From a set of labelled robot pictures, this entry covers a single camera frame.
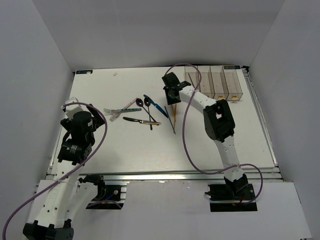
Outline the black knife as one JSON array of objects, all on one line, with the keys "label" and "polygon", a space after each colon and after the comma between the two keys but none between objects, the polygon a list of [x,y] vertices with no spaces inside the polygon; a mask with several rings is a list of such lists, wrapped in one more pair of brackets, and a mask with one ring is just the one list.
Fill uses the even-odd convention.
[{"label": "black knife", "polygon": [[131,118],[131,117],[123,117],[122,119],[128,122],[140,123],[144,125],[159,126],[162,124],[161,122],[157,122],[157,121],[142,120],[142,119]]}]

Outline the blue knife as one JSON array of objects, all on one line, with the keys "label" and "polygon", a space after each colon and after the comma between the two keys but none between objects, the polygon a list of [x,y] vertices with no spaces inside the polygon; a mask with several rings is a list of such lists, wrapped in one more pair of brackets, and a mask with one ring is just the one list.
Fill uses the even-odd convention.
[{"label": "blue knife", "polygon": [[165,112],[165,110],[158,105],[157,103],[155,103],[149,96],[147,96],[146,94],[143,95],[145,98],[148,98],[150,103],[158,110],[160,111],[166,118],[168,118],[168,114]]}]

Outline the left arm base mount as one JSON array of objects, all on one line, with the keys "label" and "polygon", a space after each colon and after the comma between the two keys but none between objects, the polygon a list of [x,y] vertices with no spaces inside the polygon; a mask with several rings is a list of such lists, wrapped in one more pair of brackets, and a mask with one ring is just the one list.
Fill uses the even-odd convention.
[{"label": "left arm base mount", "polygon": [[89,201],[86,209],[120,210],[124,203],[121,198],[121,185],[107,185],[104,177],[98,174],[89,174],[78,179],[80,184],[93,185],[95,196]]}]

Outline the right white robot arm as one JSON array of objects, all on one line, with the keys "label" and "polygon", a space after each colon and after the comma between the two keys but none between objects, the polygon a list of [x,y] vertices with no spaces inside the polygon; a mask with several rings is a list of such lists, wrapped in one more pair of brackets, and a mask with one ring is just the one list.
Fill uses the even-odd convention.
[{"label": "right white robot arm", "polygon": [[169,105],[185,102],[203,114],[205,132],[215,143],[225,169],[226,195],[233,200],[238,199],[248,186],[248,179],[235,148],[235,121],[228,102],[204,95],[187,81],[180,82],[173,72],[165,74],[162,80]]}]

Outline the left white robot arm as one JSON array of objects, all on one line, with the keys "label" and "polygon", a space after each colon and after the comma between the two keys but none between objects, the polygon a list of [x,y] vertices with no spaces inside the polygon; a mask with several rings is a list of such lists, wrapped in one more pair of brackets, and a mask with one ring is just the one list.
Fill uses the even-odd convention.
[{"label": "left white robot arm", "polygon": [[24,225],[22,232],[28,240],[71,240],[76,213],[85,209],[92,198],[99,200],[106,193],[106,187],[100,184],[102,178],[93,174],[83,179],[82,195],[72,196],[84,165],[102,145],[94,147],[94,132],[101,126],[108,126],[106,118],[92,104],[71,102],[62,109],[67,117],[60,124],[66,134],[57,157],[56,175],[51,185],[36,194],[39,197],[47,193],[47,197],[35,220]]}]

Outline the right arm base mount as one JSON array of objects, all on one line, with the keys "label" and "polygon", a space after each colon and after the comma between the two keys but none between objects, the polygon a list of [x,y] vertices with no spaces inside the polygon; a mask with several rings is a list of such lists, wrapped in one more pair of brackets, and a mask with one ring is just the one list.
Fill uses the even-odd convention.
[{"label": "right arm base mount", "polygon": [[208,191],[204,194],[209,199],[212,213],[258,211],[256,201],[249,203],[255,197],[252,184],[249,184],[245,190],[237,195],[233,195],[226,184],[210,184]]}]

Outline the black spoon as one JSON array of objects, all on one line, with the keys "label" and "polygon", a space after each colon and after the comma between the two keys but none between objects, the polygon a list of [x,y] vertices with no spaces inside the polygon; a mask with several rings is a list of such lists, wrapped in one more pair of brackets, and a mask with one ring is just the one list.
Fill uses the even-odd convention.
[{"label": "black spoon", "polygon": [[144,104],[147,106],[147,111],[148,111],[148,116],[149,116],[149,121],[152,121],[151,115],[150,115],[150,99],[148,97],[144,98]]},{"label": "black spoon", "polygon": [[136,102],[138,107],[141,107],[141,108],[143,108],[145,110],[145,112],[148,114],[150,120],[153,120],[154,122],[156,122],[156,120],[150,115],[150,112],[144,107],[144,102],[142,101],[142,99],[137,98],[135,100],[135,102]]}]

